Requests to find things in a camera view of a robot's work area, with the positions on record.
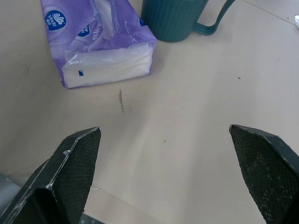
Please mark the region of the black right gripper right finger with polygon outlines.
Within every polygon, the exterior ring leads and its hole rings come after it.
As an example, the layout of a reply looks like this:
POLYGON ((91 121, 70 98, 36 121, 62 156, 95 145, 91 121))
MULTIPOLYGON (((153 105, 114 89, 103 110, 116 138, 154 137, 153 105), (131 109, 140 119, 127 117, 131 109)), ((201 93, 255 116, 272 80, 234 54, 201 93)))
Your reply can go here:
POLYGON ((232 124, 242 177, 267 224, 299 224, 299 156, 277 135, 232 124))

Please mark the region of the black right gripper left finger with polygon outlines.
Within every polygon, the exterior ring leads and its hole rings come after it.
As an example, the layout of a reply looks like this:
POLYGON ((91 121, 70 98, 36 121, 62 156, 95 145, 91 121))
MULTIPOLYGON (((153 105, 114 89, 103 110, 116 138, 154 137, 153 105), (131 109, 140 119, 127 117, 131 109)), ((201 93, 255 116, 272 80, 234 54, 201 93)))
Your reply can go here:
POLYGON ((66 137, 0 215, 0 224, 79 224, 90 192, 101 131, 66 137))

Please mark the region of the purple tissue pack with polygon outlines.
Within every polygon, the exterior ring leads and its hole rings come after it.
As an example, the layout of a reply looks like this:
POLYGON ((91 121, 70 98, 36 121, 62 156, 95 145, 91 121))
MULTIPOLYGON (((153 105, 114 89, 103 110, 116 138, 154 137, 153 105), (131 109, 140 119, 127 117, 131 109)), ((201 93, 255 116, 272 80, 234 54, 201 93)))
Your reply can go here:
POLYGON ((66 88, 150 74, 157 39, 128 0, 40 0, 66 88))

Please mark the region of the teal ribbed mug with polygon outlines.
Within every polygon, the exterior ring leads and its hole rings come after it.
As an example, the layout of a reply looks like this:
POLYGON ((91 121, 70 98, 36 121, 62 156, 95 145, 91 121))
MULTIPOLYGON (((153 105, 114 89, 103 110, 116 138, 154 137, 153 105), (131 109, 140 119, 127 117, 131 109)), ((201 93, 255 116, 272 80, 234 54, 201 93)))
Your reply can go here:
POLYGON ((209 0, 142 0, 141 19, 154 36, 164 42, 180 42, 191 32, 204 36, 216 32, 220 21, 235 0, 226 0, 216 22, 211 26, 198 23, 209 0))

